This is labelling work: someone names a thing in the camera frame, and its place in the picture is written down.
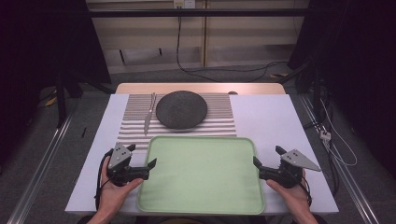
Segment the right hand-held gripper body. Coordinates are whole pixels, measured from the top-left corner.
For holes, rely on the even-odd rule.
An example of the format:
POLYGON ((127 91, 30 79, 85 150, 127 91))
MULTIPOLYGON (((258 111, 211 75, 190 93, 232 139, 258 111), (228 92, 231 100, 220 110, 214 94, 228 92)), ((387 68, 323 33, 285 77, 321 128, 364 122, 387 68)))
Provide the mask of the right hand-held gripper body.
POLYGON ((298 149, 286 151, 280 156, 277 169, 263 166, 259 171, 259 179, 272 179, 286 189, 291 189, 300 184, 303 178, 303 169, 320 172, 318 165, 308 159, 298 149))

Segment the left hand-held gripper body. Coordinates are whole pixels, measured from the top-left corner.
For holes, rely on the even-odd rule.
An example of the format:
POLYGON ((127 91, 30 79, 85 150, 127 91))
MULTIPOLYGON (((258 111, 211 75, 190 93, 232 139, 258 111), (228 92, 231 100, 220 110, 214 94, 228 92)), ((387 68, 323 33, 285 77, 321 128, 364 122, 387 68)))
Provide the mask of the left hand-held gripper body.
POLYGON ((145 167, 132 167, 130 165, 133 152, 121 143, 117 143, 111 150, 111 156, 106 168, 106 175, 110 181, 122 187, 137 178, 149 179, 150 169, 145 167))

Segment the person's right hand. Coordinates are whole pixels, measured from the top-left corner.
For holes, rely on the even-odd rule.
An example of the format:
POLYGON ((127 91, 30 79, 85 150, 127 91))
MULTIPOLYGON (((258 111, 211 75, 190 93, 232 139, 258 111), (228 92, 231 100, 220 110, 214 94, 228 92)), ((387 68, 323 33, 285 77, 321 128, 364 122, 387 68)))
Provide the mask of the person's right hand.
POLYGON ((297 185, 291 189, 282 187, 272 179, 267 180, 266 184, 282 197, 293 216, 302 213, 311 213, 308 205, 308 196, 304 191, 306 188, 304 179, 302 179, 300 185, 297 185))

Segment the person's left hand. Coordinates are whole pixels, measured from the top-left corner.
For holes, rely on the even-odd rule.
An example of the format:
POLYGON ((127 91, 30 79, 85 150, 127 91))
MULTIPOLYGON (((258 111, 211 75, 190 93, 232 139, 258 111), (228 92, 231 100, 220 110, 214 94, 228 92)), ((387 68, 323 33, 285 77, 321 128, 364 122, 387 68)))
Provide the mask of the person's left hand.
POLYGON ((141 185, 143 179, 137 178, 122 187, 114 185, 106 175, 109 160, 110 158, 106 157, 102 168, 101 196, 97 213, 114 217, 122 208, 129 193, 141 185))

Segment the white table cover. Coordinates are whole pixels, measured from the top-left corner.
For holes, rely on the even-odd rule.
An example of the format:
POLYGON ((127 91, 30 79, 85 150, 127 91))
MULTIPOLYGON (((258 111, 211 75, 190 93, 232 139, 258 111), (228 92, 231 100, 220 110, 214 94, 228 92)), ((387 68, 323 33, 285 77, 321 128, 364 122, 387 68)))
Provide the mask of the white table cover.
MULTIPOLYGON (((65 208, 72 214, 89 214, 95 209, 97 173, 104 154, 113 148, 117 142, 121 120, 130 94, 111 95, 105 114, 93 140, 88 157, 82 167, 78 182, 65 208)), ((199 137, 241 137, 251 140, 256 155, 263 165, 277 167, 280 157, 276 146, 287 151, 298 149, 313 163, 318 160, 305 135, 303 126, 297 116, 293 103, 287 94, 253 94, 229 95, 233 111, 236 136, 199 136, 199 137)), ((149 146, 146 150, 135 150, 131 164, 133 167, 144 166, 147 160, 149 146)), ((306 170, 305 177, 310 187, 312 204, 310 209, 316 214, 331 214, 338 207, 331 194, 324 174, 306 170)), ((288 209, 279 194, 262 182, 262 192, 265 200, 264 210, 259 214, 279 215, 287 213, 288 209)), ((139 209, 137 200, 139 190, 135 189, 127 198, 122 213, 131 216, 167 216, 167 215, 204 215, 205 214, 165 214, 149 213, 139 209)))

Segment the silver metal fork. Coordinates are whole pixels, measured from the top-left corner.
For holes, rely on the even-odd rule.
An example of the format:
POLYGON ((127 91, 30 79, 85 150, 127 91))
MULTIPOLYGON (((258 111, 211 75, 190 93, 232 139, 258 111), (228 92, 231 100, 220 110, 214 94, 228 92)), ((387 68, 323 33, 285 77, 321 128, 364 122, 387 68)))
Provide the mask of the silver metal fork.
POLYGON ((150 101, 150 105, 149 105, 149 110, 148 113, 145 117, 145 122, 144 122, 144 135, 147 135, 149 132, 149 125, 150 125, 150 120, 151 120, 151 116, 152 116, 152 112, 155 106, 155 102, 156 102, 156 93, 153 92, 151 94, 151 101, 150 101))

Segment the light green tray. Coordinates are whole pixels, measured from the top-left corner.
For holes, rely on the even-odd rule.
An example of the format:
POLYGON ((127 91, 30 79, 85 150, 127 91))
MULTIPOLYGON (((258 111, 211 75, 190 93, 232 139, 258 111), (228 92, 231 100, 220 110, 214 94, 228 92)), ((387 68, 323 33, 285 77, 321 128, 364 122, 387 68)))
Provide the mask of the light green tray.
POLYGON ((157 136, 156 160, 139 190, 140 210, 165 214, 258 215, 265 207, 251 140, 241 137, 157 136))

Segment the dark grey round plate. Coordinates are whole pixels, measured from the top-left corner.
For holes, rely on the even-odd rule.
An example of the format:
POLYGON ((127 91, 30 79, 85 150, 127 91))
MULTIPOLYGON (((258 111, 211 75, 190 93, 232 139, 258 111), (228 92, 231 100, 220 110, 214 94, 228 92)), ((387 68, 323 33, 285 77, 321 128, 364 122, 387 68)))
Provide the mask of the dark grey round plate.
POLYGON ((192 91, 173 91, 156 106, 158 121, 167 128, 186 130, 200 124, 208 110, 205 99, 192 91))

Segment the striped grey placemat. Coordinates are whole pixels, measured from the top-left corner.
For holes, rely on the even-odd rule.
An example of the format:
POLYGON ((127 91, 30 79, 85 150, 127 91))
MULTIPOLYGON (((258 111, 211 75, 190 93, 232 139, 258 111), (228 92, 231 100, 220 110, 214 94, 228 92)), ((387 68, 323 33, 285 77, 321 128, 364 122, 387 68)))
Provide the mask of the striped grey placemat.
POLYGON ((236 136, 231 100, 226 93, 202 93, 207 103, 205 119, 187 130, 173 130, 162 125, 152 114, 148 133, 144 134, 145 116, 149 112, 149 94, 130 94, 120 124, 116 142, 136 150, 146 150, 149 141, 157 135, 182 136, 236 136))

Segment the black metal stand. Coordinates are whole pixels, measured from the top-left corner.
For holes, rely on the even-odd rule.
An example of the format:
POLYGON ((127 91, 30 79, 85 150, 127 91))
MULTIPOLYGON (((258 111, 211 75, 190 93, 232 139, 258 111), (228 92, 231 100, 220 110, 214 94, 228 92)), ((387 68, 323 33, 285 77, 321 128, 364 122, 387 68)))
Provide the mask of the black metal stand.
POLYGON ((308 124, 308 127, 318 127, 323 121, 323 117, 321 116, 322 102, 318 67, 314 63, 303 63, 289 74, 281 77, 277 82, 283 85, 292 79, 298 93, 312 93, 313 120, 308 124))
POLYGON ((60 128, 66 121, 68 112, 66 109, 65 93, 67 91, 71 98, 80 98, 83 94, 80 83, 87 83, 88 85, 96 88, 97 90, 106 94, 113 94, 116 91, 104 86, 98 81, 94 81, 91 77, 77 72, 77 71, 61 71, 56 77, 56 98, 58 102, 58 124, 60 128))

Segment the black curtain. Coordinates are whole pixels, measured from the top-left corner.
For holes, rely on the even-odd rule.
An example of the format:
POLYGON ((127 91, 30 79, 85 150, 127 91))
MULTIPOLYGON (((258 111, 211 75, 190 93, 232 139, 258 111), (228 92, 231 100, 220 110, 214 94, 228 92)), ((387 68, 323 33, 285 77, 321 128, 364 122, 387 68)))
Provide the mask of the black curtain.
POLYGON ((17 149, 40 92, 109 83, 86 0, 0 0, 0 167, 17 149))
POLYGON ((374 157, 396 177, 396 0, 309 0, 289 67, 303 64, 323 36, 335 40, 321 74, 374 157))

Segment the black horizontal bar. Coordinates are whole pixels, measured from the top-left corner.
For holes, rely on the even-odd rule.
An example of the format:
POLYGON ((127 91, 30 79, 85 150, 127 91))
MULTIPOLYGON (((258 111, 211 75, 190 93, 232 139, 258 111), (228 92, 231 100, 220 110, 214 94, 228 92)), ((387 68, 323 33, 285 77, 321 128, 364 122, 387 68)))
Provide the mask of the black horizontal bar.
POLYGON ((293 17, 306 16, 312 10, 305 8, 272 9, 131 9, 131 10, 91 10, 95 18, 121 17, 293 17))

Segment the aluminium floor rail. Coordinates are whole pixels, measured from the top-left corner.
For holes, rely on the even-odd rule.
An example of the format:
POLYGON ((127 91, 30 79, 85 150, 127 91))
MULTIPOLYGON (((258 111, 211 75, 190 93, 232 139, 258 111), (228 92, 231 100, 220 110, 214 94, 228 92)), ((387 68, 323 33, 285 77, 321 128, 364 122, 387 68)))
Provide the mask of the aluminium floor rail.
POLYGON ((62 143, 64 140, 64 136, 70 126, 71 120, 73 116, 68 115, 63 122, 63 124, 56 129, 55 134, 53 135, 49 146, 47 147, 43 158, 38 164, 33 177, 29 181, 28 186, 24 190, 21 195, 18 203, 16 204, 13 212, 11 213, 7 224, 23 224, 27 215, 35 201, 36 195, 39 192, 42 183, 44 181, 44 177, 47 174, 49 167, 62 143))
MULTIPOLYGON (((313 122, 315 129, 318 131, 329 131, 325 128, 322 122, 319 122, 319 119, 316 115, 314 115, 314 107, 312 103, 309 101, 307 96, 301 96, 301 100, 303 102, 304 108, 313 122)), ((330 153, 330 157, 333 159, 332 164, 334 169, 339 174, 339 177, 342 179, 344 186, 346 187, 347 192, 349 193, 353 203, 358 209, 363 222, 365 224, 379 224, 377 217, 375 216, 374 210, 372 206, 369 204, 366 196, 364 195, 361 188, 358 186, 355 178, 350 173, 350 167, 355 167, 358 164, 358 160, 356 154, 352 153, 355 157, 355 162, 346 162, 342 159, 341 154, 339 153, 336 146, 331 143, 331 140, 320 140, 322 145, 325 147, 327 153, 330 153)))

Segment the white wall socket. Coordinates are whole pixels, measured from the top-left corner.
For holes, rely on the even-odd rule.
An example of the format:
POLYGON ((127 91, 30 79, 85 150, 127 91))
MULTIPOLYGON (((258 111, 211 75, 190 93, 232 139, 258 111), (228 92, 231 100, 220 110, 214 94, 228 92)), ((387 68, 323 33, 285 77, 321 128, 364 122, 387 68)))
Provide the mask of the white wall socket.
POLYGON ((195 0, 173 0, 176 9, 193 9, 196 7, 195 0))

